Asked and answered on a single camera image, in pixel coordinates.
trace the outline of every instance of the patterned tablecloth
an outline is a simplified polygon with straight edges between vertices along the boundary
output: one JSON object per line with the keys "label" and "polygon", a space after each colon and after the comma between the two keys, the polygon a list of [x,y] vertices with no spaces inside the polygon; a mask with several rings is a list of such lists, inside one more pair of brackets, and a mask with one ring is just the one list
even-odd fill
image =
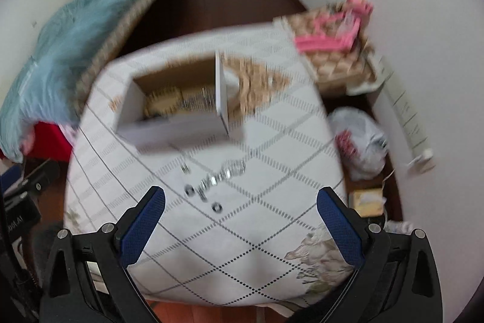
{"label": "patterned tablecloth", "polygon": [[[213,50],[251,57],[290,83],[254,115],[233,120],[229,139],[137,152],[112,132],[112,109],[130,75]],[[199,185],[227,159],[243,159],[245,173],[210,189],[208,202],[185,194],[185,185]],[[345,201],[342,178],[318,91],[286,32],[272,24],[227,28],[160,43],[106,67],[82,117],[64,219],[74,234],[96,231],[159,185],[165,212],[128,269],[147,298],[209,305],[291,300],[303,307],[352,270],[316,209],[323,186]]]}

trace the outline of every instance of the red print on plastic bag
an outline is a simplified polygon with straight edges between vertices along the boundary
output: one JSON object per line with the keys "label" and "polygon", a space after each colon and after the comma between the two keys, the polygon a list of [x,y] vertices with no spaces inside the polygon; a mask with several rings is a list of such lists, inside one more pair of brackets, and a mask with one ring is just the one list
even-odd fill
{"label": "red print on plastic bag", "polygon": [[350,132],[348,129],[338,133],[335,140],[336,145],[343,156],[347,157],[348,159],[358,156],[358,150],[352,142],[352,132]]}

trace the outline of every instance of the white tablecloth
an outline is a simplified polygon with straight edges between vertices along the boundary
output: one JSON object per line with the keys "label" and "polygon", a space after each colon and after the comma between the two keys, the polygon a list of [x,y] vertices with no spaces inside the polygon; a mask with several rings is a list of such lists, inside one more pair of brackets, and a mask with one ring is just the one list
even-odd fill
{"label": "white tablecloth", "polygon": [[[231,123],[229,140],[139,153],[112,132],[110,103],[130,75],[213,50],[265,62],[291,84],[255,115]],[[243,159],[246,172],[210,189],[208,202],[185,194],[185,185],[199,185],[227,159]],[[107,66],[82,117],[64,219],[74,234],[96,231],[159,185],[165,212],[129,268],[144,295],[209,305],[296,299],[304,306],[351,271],[316,210],[324,186],[345,201],[342,178],[318,91],[286,33],[271,24],[227,28],[160,43]],[[221,213],[212,210],[214,202]]]}

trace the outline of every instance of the power strip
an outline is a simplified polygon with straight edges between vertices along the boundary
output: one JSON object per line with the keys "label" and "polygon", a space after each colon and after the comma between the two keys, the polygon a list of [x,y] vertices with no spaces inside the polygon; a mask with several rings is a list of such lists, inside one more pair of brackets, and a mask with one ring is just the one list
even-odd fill
{"label": "power strip", "polygon": [[408,146],[414,157],[413,163],[429,161],[433,152],[416,107],[410,100],[402,81],[385,57],[381,58],[378,65],[384,78],[383,91],[390,99],[398,121],[405,132]]}

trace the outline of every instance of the red fabric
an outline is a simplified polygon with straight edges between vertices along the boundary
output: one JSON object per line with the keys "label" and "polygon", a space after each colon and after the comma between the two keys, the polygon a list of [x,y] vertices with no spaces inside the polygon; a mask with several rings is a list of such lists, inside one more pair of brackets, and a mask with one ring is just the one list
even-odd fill
{"label": "red fabric", "polygon": [[[71,157],[72,146],[65,139],[59,126],[39,122],[34,126],[35,143],[29,158],[53,159],[58,162],[68,162]],[[5,156],[0,151],[0,159]]]}

